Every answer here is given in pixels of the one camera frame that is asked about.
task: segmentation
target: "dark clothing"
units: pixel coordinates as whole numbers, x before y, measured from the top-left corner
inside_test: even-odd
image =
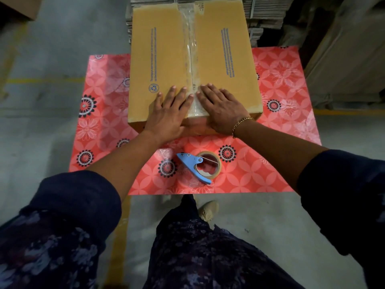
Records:
[[[385,162],[328,150],[311,160],[297,186],[321,233],[361,264],[369,288],[383,287]],[[185,196],[157,227],[145,287],[301,288],[253,245],[211,230],[194,203]],[[0,228],[0,289],[93,288],[120,215],[116,190],[94,172],[43,180],[30,205]]]

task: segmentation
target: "tabletop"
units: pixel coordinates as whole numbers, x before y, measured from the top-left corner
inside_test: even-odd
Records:
[[[253,48],[263,114],[258,122],[321,144],[296,47]],[[131,56],[89,58],[69,171],[83,170],[137,136],[127,123]],[[180,152],[212,151],[222,160],[210,185],[200,182],[178,159]],[[254,193],[293,191],[256,151],[231,136],[174,140],[147,161],[128,194]]]

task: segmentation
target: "person's right arm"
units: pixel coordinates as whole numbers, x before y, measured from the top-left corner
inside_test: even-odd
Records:
[[[218,133],[232,135],[247,110],[225,89],[202,85],[197,97]],[[269,161],[301,196],[304,209],[342,255],[364,268],[369,288],[383,287],[385,161],[328,148],[270,129],[252,119],[234,135]]]

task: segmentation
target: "person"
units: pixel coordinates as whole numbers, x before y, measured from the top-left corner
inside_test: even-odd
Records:
[[[144,131],[86,170],[44,179],[30,204],[0,228],[0,288],[93,288],[98,257],[117,226],[121,202],[139,170],[182,133],[194,99],[186,88],[159,93]],[[369,288],[383,287],[385,162],[330,150],[252,119],[225,89],[202,85],[197,98],[210,126],[265,157],[301,196],[304,209],[342,255],[363,267]],[[145,288],[302,288],[255,246],[207,221],[184,195],[159,223]]]

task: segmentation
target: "dark pant leg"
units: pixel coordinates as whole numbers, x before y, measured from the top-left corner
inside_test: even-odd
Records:
[[[200,219],[198,208],[192,194],[185,194],[180,205],[171,209],[166,216],[163,217],[158,227],[156,228],[156,235],[162,233],[168,225],[173,222],[185,222],[193,219]]]

